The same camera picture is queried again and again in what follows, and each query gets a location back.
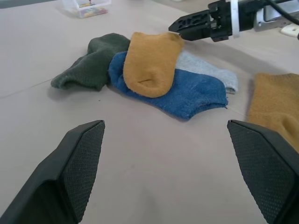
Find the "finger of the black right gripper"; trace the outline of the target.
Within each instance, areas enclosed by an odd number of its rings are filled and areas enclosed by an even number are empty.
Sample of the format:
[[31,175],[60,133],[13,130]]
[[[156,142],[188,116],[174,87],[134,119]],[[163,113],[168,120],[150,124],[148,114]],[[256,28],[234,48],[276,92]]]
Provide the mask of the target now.
[[187,41],[201,40],[211,36],[211,26],[180,27],[179,34]]
[[168,30],[175,33],[182,33],[183,31],[188,31],[195,28],[208,28],[210,23],[211,19],[209,10],[203,10],[193,14],[181,16],[168,27]]

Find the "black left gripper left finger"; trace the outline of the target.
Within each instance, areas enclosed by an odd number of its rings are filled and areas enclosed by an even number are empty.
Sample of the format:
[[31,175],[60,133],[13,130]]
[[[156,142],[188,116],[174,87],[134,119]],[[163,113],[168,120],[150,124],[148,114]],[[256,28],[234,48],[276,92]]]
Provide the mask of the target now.
[[104,130],[102,120],[69,130],[35,168],[0,224],[79,224],[95,182]]

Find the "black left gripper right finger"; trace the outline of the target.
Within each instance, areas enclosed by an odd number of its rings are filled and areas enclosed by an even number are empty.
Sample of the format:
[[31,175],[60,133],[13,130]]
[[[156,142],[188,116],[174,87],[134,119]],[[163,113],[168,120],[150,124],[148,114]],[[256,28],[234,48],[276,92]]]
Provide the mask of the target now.
[[268,224],[299,224],[299,154],[277,132],[229,120],[245,183]]

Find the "mustard yellow sock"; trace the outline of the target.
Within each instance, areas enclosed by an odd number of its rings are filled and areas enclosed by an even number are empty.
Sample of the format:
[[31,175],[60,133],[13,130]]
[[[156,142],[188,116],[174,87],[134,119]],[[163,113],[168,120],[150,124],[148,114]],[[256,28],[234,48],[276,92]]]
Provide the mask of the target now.
[[278,132],[299,153],[299,75],[257,74],[247,121]]
[[172,86],[183,46],[184,40],[175,33],[133,33],[123,67],[127,87],[149,98],[165,95]]

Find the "light grey sock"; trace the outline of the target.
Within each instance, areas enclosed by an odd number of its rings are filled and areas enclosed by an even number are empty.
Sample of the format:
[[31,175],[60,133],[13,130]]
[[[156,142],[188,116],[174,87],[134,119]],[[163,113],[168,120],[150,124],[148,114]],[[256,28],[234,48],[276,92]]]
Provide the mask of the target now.
[[176,62],[176,69],[215,77],[223,82],[227,93],[236,94],[238,92],[238,79],[235,73],[209,64],[187,51],[180,53]]

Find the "blue sock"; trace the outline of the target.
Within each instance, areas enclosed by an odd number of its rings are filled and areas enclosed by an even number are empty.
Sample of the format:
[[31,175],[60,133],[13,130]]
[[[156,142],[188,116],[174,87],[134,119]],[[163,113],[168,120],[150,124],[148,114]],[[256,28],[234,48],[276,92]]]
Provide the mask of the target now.
[[117,53],[108,69],[110,82],[122,94],[153,105],[179,119],[189,120],[199,112],[228,105],[226,89],[219,79],[175,69],[170,90],[158,98],[149,98],[130,90],[123,78],[127,52]]

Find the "dark green sock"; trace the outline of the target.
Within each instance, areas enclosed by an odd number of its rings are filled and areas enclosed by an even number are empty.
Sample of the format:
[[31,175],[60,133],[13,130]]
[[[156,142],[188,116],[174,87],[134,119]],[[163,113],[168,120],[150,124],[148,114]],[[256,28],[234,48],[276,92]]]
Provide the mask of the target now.
[[128,38],[116,33],[91,39],[87,54],[52,79],[51,86],[64,90],[79,86],[100,91],[109,81],[108,68],[112,58],[128,50],[129,44]]

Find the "clear plastic box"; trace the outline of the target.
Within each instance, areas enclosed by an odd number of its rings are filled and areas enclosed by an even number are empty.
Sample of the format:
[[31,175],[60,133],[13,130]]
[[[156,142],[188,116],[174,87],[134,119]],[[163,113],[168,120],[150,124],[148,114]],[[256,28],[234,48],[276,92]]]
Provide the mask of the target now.
[[66,12],[78,18],[106,14],[112,0],[60,0]]

